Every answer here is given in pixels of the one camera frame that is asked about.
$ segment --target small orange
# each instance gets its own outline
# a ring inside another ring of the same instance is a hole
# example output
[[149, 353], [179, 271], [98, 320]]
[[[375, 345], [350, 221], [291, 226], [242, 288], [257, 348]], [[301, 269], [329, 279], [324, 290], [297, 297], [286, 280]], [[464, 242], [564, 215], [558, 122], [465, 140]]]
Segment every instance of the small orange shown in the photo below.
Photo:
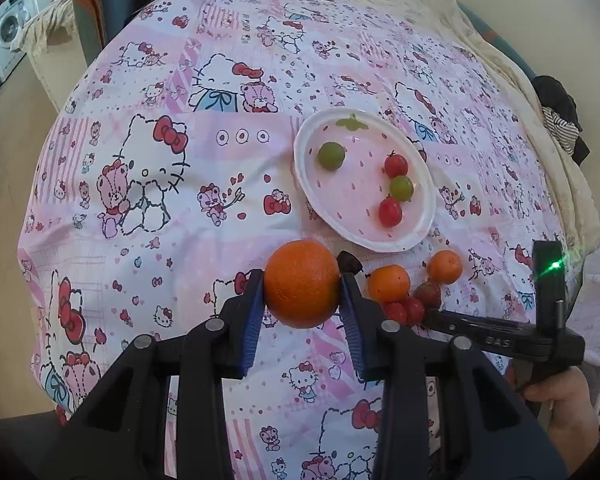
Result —
[[313, 328], [335, 312], [339, 280], [336, 258], [320, 242], [288, 242], [273, 252], [265, 266], [265, 302], [285, 325]]
[[400, 265], [379, 267], [366, 280], [369, 296], [378, 303], [391, 303], [407, 297], [411, 279]]
[[462, 261], [453, 251], [439, 251], [431, 257], [427, 271], [434, 282], [451, 285], [462, 274]]

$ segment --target silver bolt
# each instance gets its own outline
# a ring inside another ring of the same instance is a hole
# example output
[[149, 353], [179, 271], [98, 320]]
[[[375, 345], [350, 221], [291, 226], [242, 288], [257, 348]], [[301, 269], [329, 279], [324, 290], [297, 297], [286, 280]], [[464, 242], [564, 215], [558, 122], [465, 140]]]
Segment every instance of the silver bolt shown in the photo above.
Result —
[[389, 333], [395, 333], [400, 330], [400, 323], [394, 321], [393, 319], [385, 319], [380, 325], [382, 330]]
[[468, 337], [459, 335], [454, 339], [454, 345], [460, 350], [468, 350], [471, 348], [471, 340]]
[[222, 330], [223, 326], [224, 321], [222, 321], [222, 319], [219, 317], [212, 317], [205, 323], [205, 328], [209, 330], [209, 332], [217, 332], [218, 330]]
[[142, 350], [144, 348], [147, 348], [151, 344], [151, 341], [153, 341], [153, 340], [154, 340], [154, 338], [152, 338], [148, 334], [140, 334], [138, 337], [136, 337], [134, 339], [134, 346], [136, 348], [138, 348], [139, 350]]

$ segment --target pink strawberry plate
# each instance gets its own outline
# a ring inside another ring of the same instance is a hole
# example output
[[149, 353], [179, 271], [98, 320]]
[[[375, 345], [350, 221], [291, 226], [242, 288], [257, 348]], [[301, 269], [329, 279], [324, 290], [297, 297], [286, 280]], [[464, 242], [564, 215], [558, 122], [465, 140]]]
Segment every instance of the pink strawberry plate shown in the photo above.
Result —
[[[342, 166], [325, 170], [317, 160], [328, 141], [346, 150]], [[402, 221], [385, 228], [378, 206], [389, 194], [384, 160], [409, 163], [413, 197], [402, 203]], [[378, 253], [407, 251], [427, 235], [436, 209], [431, 174], [413, 143], [385, 120], [350, 108], [328, 108], [309, 117], [294, 141], [294, 171], [311, 206], [340, 236]]]

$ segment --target hello kitty tablecloth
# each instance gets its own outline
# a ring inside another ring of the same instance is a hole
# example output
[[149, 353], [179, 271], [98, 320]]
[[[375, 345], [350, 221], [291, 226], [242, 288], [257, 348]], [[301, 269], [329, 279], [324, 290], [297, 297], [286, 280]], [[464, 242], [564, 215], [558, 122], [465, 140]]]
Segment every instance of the hello kitty tablecloth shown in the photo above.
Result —
[[[426, 160], [437, 211], [412, 250], [344, 241], [296, 186], [302, 120], [337, 106], [378, 114]], [[88, 69], [40, 154], [18, 248], [36, 379], [69, 416], [136, 335], [188, 332], [301, 237], [365, 272], [401, 264], [414, 286], [451, 248], [464, 273], [444, 308], [520, 320], [534, 318], [532, 240], [563, 241], [536, 155], [471, 52], [350, 2], [155, 0]], [[366, 480], [381, 395], [353, 371], [337, 315], [291, 330], [266, 312], [254, 367], [224, 384], [236, 478]], [[171, 475], [176, 396], [174, 381]], [[430, 419], [435, 447], [433, 405]]]

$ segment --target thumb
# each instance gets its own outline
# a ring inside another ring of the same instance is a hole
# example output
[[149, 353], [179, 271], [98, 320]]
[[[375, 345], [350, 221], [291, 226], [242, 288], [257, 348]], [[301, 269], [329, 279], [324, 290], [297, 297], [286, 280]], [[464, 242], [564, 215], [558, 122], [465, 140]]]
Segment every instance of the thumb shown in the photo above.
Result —
[[560, 374], [528, 386], [524, 390], [526, 400], [545, 402], [546, 400], [574, 400], [589, 397], [589, 387], [579, 368], [571, 367]]

